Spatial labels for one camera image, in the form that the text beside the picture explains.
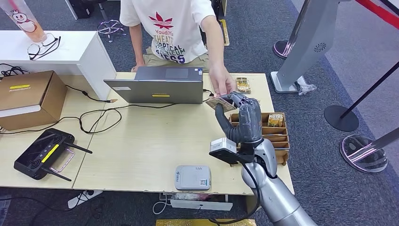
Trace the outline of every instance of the yellow label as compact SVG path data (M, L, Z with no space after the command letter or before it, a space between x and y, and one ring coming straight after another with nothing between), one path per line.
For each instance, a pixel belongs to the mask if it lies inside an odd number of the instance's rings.
M170 97L170 95L153 94L152 97Z
M10 89L20 89L20 88L28 88L30 85L20 85L20 86L12 86Z
M49 151L49 152L47 153L46 157L44 157L44 159L43 159L41 162L45 162L45 161L50 157L50 155L58 148L58 146L59 146L59 145L55 145L55 146L53 147L53 149L51 149L51 151Z

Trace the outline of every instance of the floor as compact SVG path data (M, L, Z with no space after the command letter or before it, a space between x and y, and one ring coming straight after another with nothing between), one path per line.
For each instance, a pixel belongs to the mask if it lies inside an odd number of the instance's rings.
M297 13L303 0L292 2L293 13ZM352 101L348 100L345 105L350 106L399 61L399 30L354 0L341 2L334 45L326 58L349 94ZM399 127L399 104L392 102L399 99L397 84L399 70L357 107L376 138ZM396 141L385 148L396 173L399 173L398 147L399 141Z
M232 73L266 75L278 70L284 61L273 54L271 47L275 41L290 35L297 8L301 5L298 1L229 0L226 21L230 46L225 49L227 69ZM101 21L98 9L90 19L75 21L63 0L26 2L45 30L94 30ZM295 196L321 226L392 225L399 219L399 177L395 172L395 164L399 161L391 161L383 172L370 175L351 168L338 151L339 142L347 135L357 133L379 137L398 126L395 113L399 105L394 101L398 93L392 89L397 74L383 84L386 87L378 88L370 95L369 102L362 103L355 110L360 119L360 126L355 132L338 131L330 127L323 117L323 111L329 105L348 106L353 103L398 59L398 52L395 52L399 49L398 39L395 38L398 31L379 23L378 18L356 4L355 1L341 3L334 47L305 74L307 81L318 87L316 91L303 97L276 94L267 76L275 110L285 112L287 116L292 144L288 164ZM106 2L104 7L110 18L119 17L117 1ZM0 21L5 21L0 24L2 30L17 28L5 14L0 14ZM145 34L143 47L148 46L150 41ZM104 39L104 45L117 71L131 69L135 60L129 36L118 37L114 43ZM379 119L380 124L373 120L372 114L368 114L377 109L385 116ZM389 153L392 159L396 158L392 155L394 151ZM59 209L66 208L66 200L78 193L70 190L0 188L0 196L36 197ZM167 207L164 213L157 216L152 214L152 205L158 198L156 194L104 192L102 197L67 213L45 210L36 216L33 224L30 222L42 207L26 200L12 200L3 226L153 226L155 219L238 218L244 214L241 197L232 197L234 205L230 212ZM259 226L271 225L261 210L252 218Z

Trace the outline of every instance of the trackpad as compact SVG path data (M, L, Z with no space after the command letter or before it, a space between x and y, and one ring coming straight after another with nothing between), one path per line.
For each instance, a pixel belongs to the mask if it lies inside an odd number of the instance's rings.
M187 79L188 68L168 68L165 79Z

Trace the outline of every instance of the shorts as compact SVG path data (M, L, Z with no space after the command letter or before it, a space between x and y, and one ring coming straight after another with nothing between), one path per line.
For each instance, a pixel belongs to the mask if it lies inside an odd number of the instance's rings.
M178 64L173 61L164 60L157 57L152 53L151 47L146 50L147 54L143 54L145 66L154 67L154 66L167 66L167 67L202 67L204 72L209 72L208 62L209 56L208 53L204 53L201 56L195 58L191 62L186 64Z

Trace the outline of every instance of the snowman figure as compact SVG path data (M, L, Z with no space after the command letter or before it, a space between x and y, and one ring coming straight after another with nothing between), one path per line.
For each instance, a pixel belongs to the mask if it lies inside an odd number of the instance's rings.
M19 13L18 10L11 11L12 17L16 21L16 24L26 32L34 32L37 28L35 22L29 20L24 13Z

